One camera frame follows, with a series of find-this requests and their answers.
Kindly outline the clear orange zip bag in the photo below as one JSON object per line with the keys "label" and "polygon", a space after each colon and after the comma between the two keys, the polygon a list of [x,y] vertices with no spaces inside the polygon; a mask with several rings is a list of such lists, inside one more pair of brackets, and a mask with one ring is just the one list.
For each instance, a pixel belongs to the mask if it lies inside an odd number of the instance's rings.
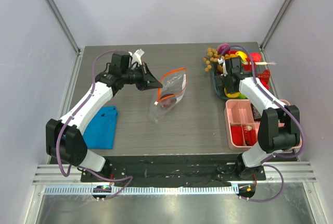
{"label": "clear orange zip bag", "polygon": [[185,67],[171,70],[161,77],[162,88],[158,88],[153,96],[148,112],[148,119],[151,122],[158,122],[183,99],[187,79]]}

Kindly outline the yellow toy pear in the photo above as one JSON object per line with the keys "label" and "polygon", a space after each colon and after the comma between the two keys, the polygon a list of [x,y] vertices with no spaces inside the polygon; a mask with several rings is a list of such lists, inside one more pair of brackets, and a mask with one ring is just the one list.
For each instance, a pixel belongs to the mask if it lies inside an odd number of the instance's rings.
{"label": "yellow toy pear", "polygon": [[238,98],[240,96],[240,92],[228,93],[226,89],[224,89],[224,94],[228,98]]}

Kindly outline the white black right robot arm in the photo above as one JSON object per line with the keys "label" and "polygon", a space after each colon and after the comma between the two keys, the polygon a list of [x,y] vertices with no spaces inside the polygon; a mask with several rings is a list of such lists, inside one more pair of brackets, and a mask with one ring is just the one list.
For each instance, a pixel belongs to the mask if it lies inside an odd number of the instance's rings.
{"label": "white black right robot arm", "polygon": [[223,72],[215,81],[221,82],[227,93],[243,94],[261,116],[256,144],[235,161],[236,176],[246,180],[259,171],[263,161],[300,144],[300,112],[297,106],[286,105],[263,86],[255,76],[253,62],[251,71],[244,70],[239,56],[217,62]]}

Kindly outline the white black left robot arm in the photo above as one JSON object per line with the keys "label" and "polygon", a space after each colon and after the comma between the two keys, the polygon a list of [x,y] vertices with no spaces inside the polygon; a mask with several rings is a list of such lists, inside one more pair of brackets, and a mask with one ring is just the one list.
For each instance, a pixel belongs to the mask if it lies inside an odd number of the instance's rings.
{"label": "white black left robot arm", "polygon": [[83,134],[98,111],[127,84],[140,91],[162,88],[148,65],[142,61],[144,51],[134,53],[110,51],[111,61],[106,69],[93,74],[92,85],[80,101],[60,119],[50,119],[46,124],[46,153],[55,158],[61,173],[67,177],[63,163],[84,169],[100,182],[111,175],[110,162],[91,151]]}

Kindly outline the dark red toy fruit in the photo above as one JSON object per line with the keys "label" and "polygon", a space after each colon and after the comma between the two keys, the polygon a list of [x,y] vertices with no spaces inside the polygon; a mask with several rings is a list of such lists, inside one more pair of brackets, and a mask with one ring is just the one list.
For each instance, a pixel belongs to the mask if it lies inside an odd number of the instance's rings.
{"label": "dark red toy fruit", "polygon": [[165,94],[160,97],[159,103],[163,109],[168,109],[177,103],[177,98],[173,93]]}

